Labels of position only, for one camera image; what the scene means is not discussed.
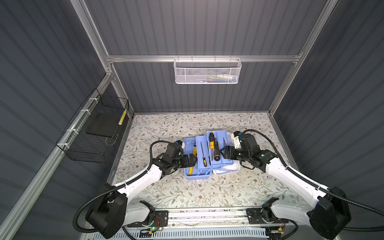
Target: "floral tablecloth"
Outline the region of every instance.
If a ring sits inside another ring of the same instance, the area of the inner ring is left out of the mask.
[[[149,162],[149,146],[156,140],[174,142],[186,137],[205,135],[206,131],[228,132],[255,129],[267,135],[283,158],[286,155],[276,136],[267,113],[223,114],[149,114],[135,115],[125,145],[114,184],[142,170]],[[271,145],[258,134],[261,149]],[[153,147],[153,156],[164,152],[167,144]],[[305,203],[281,181],[259,169],[241,168],[238,173],[204,180],[187,180],[182,169],[144,189],[132,202],[145,200],[156,208],[237,207],[261,205],[270,197],[287,202]]]

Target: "red wire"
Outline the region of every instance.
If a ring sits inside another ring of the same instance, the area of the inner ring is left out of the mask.
[[[160,220],[161,220],[161,224],[162,224],[162,227],[164,227],[164,222],[163,222],[163,220],[160,218]]]
[[[158,218],[156,218],[157,219],[157,229],[156,229],[156,231],[159,229],[159,226],[160,226],[160,222],[159,222],[159,219]]]

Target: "wall-mounted basket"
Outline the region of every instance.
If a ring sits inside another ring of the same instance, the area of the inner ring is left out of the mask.
[[[177,84],[236,84],[241,61],[231,57],[175,58],[173,66]]]
[[[82,110],[77,124],[62,133],[61,137],[70,132],[67,140],[56,144],[71,160],[113,162],[129,121],[125,117],[129,110],[128,99],[107,95],[90,99],[93,99],[91,105]]]

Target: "corrugated wall panel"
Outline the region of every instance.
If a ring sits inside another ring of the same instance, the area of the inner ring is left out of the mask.
[[[292,63],[243,63],[238,84],[176,84],[172,63],[115,63],[135,112],[268,110]]]
[[[301,172],[383,209],[384,2],[339,0],[275,114]],[[351,206],[348,226],[383,225]],[[342,232],[344,239],[382,237]]]
[[[86,0],[110,55],[297,54],[325,0]]]
[[[69,1],[0,1],[0,222],[104,75]],[[14,239],[78,239],[73,214],[110,168],[64,158]]]

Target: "black mounting plate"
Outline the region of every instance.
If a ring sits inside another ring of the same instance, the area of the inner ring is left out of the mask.
[[[248,208],[246,209],[246,212],[247,212],[247,218],[248,218],[248,221],[249,221],[249,224],[264,224],[264,223],[268,223],[266,221],[263,220],[263,216],[261,215],[261,211],[262,211],[262,208],[261,207],[253,207],[253,208]],[[273,222],[270,222],[270,223],[288,223],[288,220],[280,220],[280,219],[277,219]]]
[[[155,211],[154,221],[152,222],[152,224],[150,226],[148,226],[148,228],[157,227],[156,218],[160,218],[163,220],[164,224],[162,224],[162,222],[159,221],[160,227],[166,227],[168,225],[168,211]],[[126,225],[126,227],[127,228],[129,228],[129,227],[144,227],[143,224],[146,225],[146,223],[144,223],[144,222],[134,222],[134,223]]]

